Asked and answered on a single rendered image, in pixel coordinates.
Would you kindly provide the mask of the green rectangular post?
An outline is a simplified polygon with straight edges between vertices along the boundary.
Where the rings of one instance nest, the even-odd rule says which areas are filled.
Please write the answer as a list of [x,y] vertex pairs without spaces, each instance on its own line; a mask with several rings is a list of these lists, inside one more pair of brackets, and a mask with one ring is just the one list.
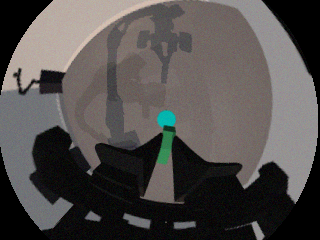
[[171,152],[172,148],[173,136],[176,135],[175,127],[164,125],[163,135],[163,144],[161,144],[161,151],[159,153],[159,159],[157,159],[157,163],[167,164],[169,152]]

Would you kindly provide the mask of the cyan circle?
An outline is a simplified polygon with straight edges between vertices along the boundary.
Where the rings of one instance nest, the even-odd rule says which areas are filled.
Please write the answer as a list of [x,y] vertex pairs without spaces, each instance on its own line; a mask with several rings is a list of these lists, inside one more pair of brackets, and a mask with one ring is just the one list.
[[157,116],[157,123],[160,124],[160,127],[164,128],[164,125],[169,125],[172,127],[175,124],[175,115],[171,111],[163,111]]

